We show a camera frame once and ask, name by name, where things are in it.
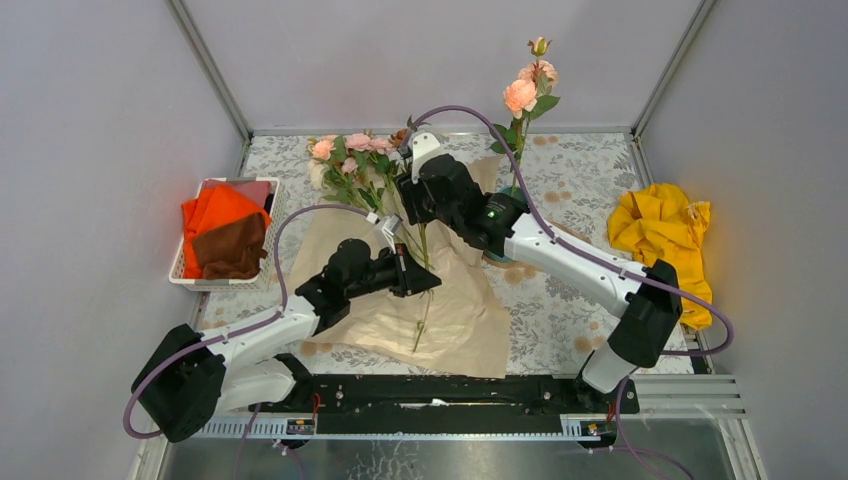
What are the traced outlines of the peach kraft wrapping paper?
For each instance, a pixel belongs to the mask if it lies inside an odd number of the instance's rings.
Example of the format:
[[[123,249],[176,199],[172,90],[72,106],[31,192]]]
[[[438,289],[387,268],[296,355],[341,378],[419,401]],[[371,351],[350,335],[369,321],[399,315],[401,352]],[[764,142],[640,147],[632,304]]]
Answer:
[[[525,181],[543,215],[588,243],[609,198],[536,164]],[[285,280],[294,287],[325,264],[343,239],[376,243],[358,216],[322,210],[295,220],[284,233]],[[313,373],[574,374],[607,333],[598,302],[526,262],[492,263],[446,227],[426,230],[430,260],[443,285],[421,295],[388,292],[355,299],[351,313],[318,335],[290,344]]]

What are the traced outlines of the peach rose stem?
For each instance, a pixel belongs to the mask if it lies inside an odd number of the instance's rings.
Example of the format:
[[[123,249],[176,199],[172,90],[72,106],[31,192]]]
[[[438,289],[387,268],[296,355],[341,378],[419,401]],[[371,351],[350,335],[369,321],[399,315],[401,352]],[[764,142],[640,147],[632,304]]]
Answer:
[[[521,163],[531,123],[560,101],[554,94],[560,80],[559,73],[545,59],[552,43],[544,36],[529,40],[527,47],[532,60],[518,71],[516,78],[503,91],[503,103],[512,119],[508,126],[496,124],[495,128],[506,141],[517,165]],[[490,149],[501,154],[508,151],[498,140],[490,145]]]

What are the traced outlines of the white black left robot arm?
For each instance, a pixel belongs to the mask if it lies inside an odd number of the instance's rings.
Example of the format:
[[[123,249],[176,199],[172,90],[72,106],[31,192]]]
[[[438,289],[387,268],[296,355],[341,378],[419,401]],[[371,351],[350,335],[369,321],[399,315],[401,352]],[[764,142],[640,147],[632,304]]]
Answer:
[[[405,298],[441,283],[402,243],[373,256],[365,241],[347,239],[284,306],[217,329],[172,328],[132,383],[130,403],[141,405],[156,432],[172,443],[228,410],[272,402],[299,410],[311,387],[276,360],[279,347],[336,325],[354,298],[380,291]]]

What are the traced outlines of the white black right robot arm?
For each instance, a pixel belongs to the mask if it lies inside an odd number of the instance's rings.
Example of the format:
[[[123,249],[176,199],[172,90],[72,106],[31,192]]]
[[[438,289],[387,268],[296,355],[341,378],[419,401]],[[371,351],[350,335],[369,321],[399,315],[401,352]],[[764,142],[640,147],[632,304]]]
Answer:
[[[527,202],[483,192],[449,154],[398,175],[394,184],[411,223],[438,220],[469,246],[534,266],[617,318],[573,386],[583,410],[601,410],[623,379],[656,365],[682,315],[673,266],[664,261],[645,266],[599,250],[537,219]]]

